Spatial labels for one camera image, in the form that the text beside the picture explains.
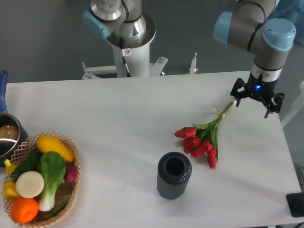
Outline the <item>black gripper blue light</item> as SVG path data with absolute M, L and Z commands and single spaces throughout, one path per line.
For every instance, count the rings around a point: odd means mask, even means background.
M 263 105 L 266 107 L 264 118 L 267 118 L 269 114 L 280 113 L 285 97 L 284 93 L 274 94 L 275 85 L 275 81 L 262 81 L 261 76 L 255 78 L 252 73 L 250 73 L 247 83 L 241 78 L 236 80 L 230 95 L 236 100 L 236 107 L 239 106 L 241 99 L 247 98 L 247 93 L 252 94 L 251 98 L 255 100 L 263 98 Z

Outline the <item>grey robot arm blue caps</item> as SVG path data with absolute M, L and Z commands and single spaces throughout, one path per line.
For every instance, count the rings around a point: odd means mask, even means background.
M 213 35 L 255 56 L 249 78 L 238 79 L 231 95 L 240 101 L 251 98 L 261 102 L 268 114 L 278 113 L 284 99 L 274 88 L 293 46 L 294 24 L 286 19 L 269 18 L 278 1 L 242 0 L 236 13 L 223 12 Z M 150 43 L 156 34 L 153 19 L 142 11 L 139 0 L 93 0 L 82 16 L 86 27 L 113 48 L 118 77 L 158 76 L 166 59 L 150 63 Z

